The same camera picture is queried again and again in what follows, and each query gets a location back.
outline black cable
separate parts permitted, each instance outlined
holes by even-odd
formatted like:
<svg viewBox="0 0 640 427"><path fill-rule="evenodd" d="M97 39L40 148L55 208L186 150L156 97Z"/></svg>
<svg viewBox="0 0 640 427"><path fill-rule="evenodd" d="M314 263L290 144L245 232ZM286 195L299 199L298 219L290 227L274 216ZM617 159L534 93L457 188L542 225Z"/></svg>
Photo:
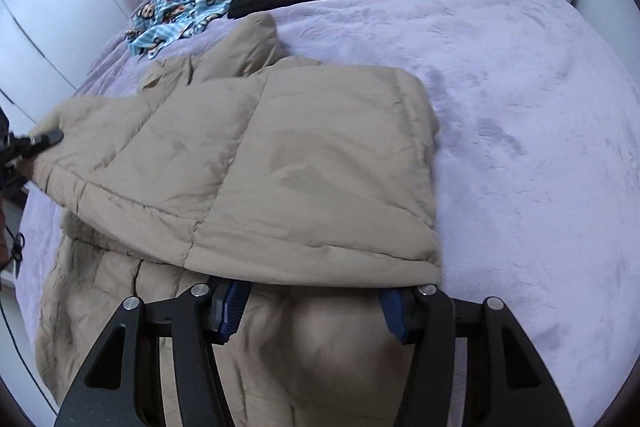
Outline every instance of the black cable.
<svg viewBox="0 0 640 427"><path fill-rule="evenodd" d="M9 230L9 228L7 227L7 232L9 232L9 234L11 235L12 239L14 240L14 242L16 241L16 238L14 237L14 234L11 233L11 230ZM12 261L13 257L9 259L9 261L7 263L4 264L4 266L2 266L2 269L4 269L8 263L10 263ZM38 381L35 379L35 377L33 376L33 373L31 372L31 369L29 369L29 366L27 365L27 363L24 361L24 358L22 357L22 354L20 352L20 349L18 349L18 344L15 341L15 337L14 337L14 332L11 330L11 326L9 326L9 321L6 318L6 315L4 314L4 307L2 306L2 285L0 284L0 312L2 313L2 319L4 320L4 325L6 326L6 330L9 332L9 336L11 337L11 341L12 343L14 343L14 349L15 352L18 354L18 357L20 358L20 361L22 362L22 365L24 366L24 368L27 370L27 373L29 373L29 376L31 377L31 380L33 380L33 383L36 385L36 387L38 388L38 391L40 391L40 394L42 395L42 397L44 398L45 402L47 402L47 405L49 406L49 408L53 411L53 414L55 416L58 416L58 413L56 412L56 410L53 408L53 406L51 405L51 402L49 401L49 399L47 398L47 396L44 394L44 391L42 390L42 388L40 387L40 385L38 384Z"/></svg>

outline lavender blanket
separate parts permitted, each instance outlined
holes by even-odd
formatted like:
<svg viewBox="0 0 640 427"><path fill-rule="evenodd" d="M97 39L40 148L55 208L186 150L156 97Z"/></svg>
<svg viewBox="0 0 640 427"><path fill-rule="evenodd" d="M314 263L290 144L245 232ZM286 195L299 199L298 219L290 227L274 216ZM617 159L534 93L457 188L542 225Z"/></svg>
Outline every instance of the lavender blanket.
<svg viewBox="0 0 640 427"><path fill-rule="evenodd" d="M577 427L593 425L640 351L640 89L612 49L564 0L326 0L273 15L292 54L424 82L442 123L444 290L504 298ZM157 59L200 53L236 24ZM80 93L132 94L148 65L117 36ZM17 287L31 338L58 218L34 191Z"/></svg>

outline white wardrobe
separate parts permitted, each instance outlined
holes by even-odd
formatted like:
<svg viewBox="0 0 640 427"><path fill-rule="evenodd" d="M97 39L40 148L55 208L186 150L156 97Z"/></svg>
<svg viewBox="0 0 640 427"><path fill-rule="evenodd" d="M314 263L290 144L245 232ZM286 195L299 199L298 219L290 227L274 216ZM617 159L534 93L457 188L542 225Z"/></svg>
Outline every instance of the white wardrobe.
<svg viewBox="0 0 640 427"><path fill-rule="evenodd" d="M0 0L0 107L15 134L73 95L132 8L126 0Z"/></svg>

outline silver screw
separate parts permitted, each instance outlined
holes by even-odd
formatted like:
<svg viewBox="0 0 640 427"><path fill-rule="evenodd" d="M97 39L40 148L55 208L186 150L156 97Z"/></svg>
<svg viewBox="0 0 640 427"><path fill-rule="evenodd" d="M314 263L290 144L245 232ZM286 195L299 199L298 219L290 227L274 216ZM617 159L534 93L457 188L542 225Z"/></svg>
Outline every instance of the silver screw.
<svg viewBox="0 0 640 427"><path fill-rule="evenodd" d="M122 303L122 307L126 310L135 310L138 306L140 306L140 299L137 297L126 298Z"/></svg>
<svg viewBox="0 0 640 427"><path fill-rule="evenodd" d="M486 300L486 305L497 312L504 308L504 302L502 302L502 300L498 299L497 297L489 297Z"/></svg>
<svg viewBox="0 0 640 427"><path fill-rule="evenodd" d="M193 288L191 288L191 295L194 297L202 297L209 293L209 287L206 284L196 284Z"/></svg>
<svg viewBox="0 0 640 427"><path fill-rule="evenodd" d="M418 286L418 292L427 297L429 295L433 295L434 293L436 293L436 291L437 288L434 284L424 284L422 286Z"/></svg>

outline blue cartoon print blanket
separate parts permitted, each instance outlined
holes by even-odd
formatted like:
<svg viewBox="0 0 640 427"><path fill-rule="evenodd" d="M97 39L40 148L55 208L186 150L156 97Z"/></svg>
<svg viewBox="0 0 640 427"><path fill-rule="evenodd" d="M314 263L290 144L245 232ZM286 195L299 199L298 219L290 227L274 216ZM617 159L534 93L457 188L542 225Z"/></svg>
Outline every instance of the blue cartoon print blanket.
<svg viewBox="0 0 640 427"><path fill-rule="evenodd" d="M132 55L150 58L177 39L203 32L222 17L231 0L150 0L132 17L126 33Z"/></svg>

